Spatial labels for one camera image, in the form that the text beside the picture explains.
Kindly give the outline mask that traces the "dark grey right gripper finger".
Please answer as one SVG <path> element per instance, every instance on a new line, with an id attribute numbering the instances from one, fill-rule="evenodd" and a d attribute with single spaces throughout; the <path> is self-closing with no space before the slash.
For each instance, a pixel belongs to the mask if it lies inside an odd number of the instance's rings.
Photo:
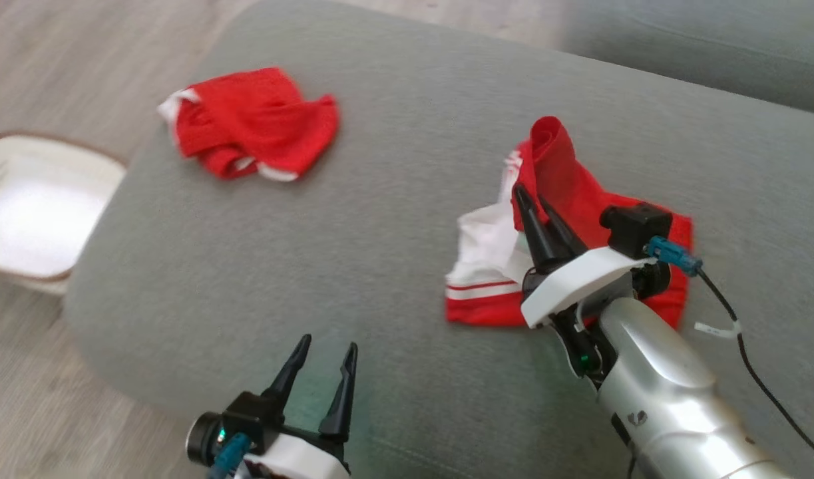
<path id="1" fill-rule="evenodd" d="M 580 255 L 588 251 L 585 242 L 578 236 L 577 233 L 571 228 L 562 216 L 548 203 L 543 196 L 538 197 L 540 205 L 547 215 L 546 230 L 548 236 L 553 238 L 556 243 L 563 245 L 567 249 L 568 257 L 580 257 Z"/>
<path id="2" fill-rule="evenodd" d="M 536 270 L 556 269 L 559 258 L 547 233 L 546 226 L 538 216 L 538 210 L 532 197 L 522 184 L 517 184 L 513 188 L 513 197 L 520 213 L 522 232 L 528 243 L 532 266 Z"/>

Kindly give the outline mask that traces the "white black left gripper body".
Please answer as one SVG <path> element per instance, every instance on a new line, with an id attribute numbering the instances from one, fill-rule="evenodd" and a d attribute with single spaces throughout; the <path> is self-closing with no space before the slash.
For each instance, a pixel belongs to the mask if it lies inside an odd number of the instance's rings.
<path id="1" fill-rule="evenodd" d="M 345 443 L 279 426 L 272 406 L 237 406 L 237 430 L 250 443 L 238 478 L 351 478 Z"/>

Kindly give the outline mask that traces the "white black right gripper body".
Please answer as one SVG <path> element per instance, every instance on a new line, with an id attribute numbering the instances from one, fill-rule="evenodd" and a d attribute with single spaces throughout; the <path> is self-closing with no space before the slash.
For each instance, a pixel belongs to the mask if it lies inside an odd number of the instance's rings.
<path id="1" fill-rule="evenodd" d="M 617 298 L 633 297 L 633 275 L 654 263 L 632 259 L 609 247 L 591 249 L 547 275 L 523 282 L 521 313 L 531 329 L 552 328 L 577 378 L 602 380 L 605 339 L 590 333 L 587 318 L 598 317 Z"/>

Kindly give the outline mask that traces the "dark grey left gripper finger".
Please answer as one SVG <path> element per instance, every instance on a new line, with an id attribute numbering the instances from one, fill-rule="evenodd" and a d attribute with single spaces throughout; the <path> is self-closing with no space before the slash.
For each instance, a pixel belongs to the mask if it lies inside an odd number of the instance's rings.
<path id="1" fill-rule="evenodd" d="M 346 443 L 351 436 L 357 360 L 358 346 L 351 343 L 340 366 L 339 386 L 327 413 L 319 423 L 319 435 L 330 442 Z"/>
<path id="2" fill-rule="evenodd" d="M 312 335 L 304 334 L 301 337 L 270 386 L 262 392 L 262 397 L 276 403 L 279 410 L 285 409 L 288 403 L 297 375 L 306 361 L 311 342 Z"/>

